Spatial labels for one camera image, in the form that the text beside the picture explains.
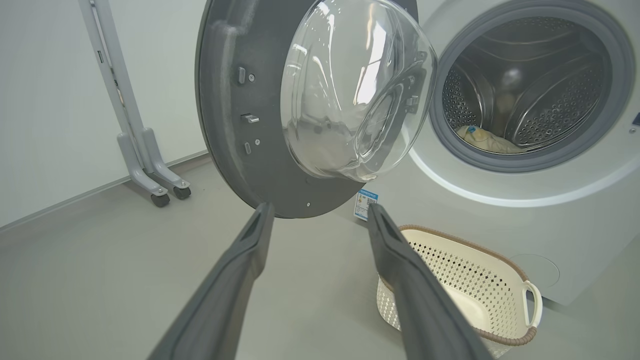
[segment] laundry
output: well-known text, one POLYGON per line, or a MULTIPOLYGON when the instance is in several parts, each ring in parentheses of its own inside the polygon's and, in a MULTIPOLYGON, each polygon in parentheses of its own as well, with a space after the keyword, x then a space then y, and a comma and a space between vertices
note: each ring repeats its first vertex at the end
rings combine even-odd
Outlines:
POLYGON ((477 126, 461 126, 456 130, 456 134, 467 143, 478 149, 497 152, 499 154, 518 154, 525 152, 507 139, 494 135, 490 131, 477 126))

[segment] caster wheel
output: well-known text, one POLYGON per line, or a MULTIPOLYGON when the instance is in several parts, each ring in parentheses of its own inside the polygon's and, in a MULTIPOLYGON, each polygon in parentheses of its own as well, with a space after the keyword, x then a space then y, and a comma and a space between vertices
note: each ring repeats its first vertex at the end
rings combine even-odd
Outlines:
POLYGON ((189 188, 180 189, 179 187, 174 186, 173 193, 175 194, 175 197, 177 197, 178 199, 184 200, 188 198, 189 195, 191 195, 191 189, 189 188))
POLYGON ((171 199, 169 199, 169 195, 167 195, 167 194, 164 194, 162 196, 155 196, 155 195, 151 194, 151 201, 158 208, 165 207, 169 203, 169 200, 171 200, 171 199))

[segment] label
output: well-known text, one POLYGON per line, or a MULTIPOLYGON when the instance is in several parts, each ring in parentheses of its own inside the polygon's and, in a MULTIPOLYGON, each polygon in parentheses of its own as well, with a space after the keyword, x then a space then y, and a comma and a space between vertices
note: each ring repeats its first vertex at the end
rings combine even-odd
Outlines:
POLYGON ((360 189, 356 196, 356 208, 353 214, 357 218, 367 221, 367 212, 369 211, 369 204, 376 204, 378 202, 378 194, 368 192, 367 190, 360 189))

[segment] laundry basket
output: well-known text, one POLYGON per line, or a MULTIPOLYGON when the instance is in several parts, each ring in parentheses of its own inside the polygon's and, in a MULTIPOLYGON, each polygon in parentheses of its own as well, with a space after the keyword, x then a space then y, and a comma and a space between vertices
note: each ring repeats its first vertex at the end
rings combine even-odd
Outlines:
MULTIPOLYGON (((465 240, 415 225, 400 227, 409 245, 438 278, 494 358, 536 335, 542 296, 511 260, 465 240), (534 295, 529 319, 527 290, 534 295)), ((378 280, 378 311, 400 330, 394 293, 378 280)))

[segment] transparent glass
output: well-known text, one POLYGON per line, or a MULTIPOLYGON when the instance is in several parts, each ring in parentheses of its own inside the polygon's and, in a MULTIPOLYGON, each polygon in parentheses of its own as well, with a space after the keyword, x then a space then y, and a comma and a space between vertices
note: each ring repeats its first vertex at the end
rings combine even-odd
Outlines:
POLYGON ((315 177, 372 181, 413 145, 435 75, 431 44, 395 3, 317 2, 298 26, 282 75, 292 156, 315 177))

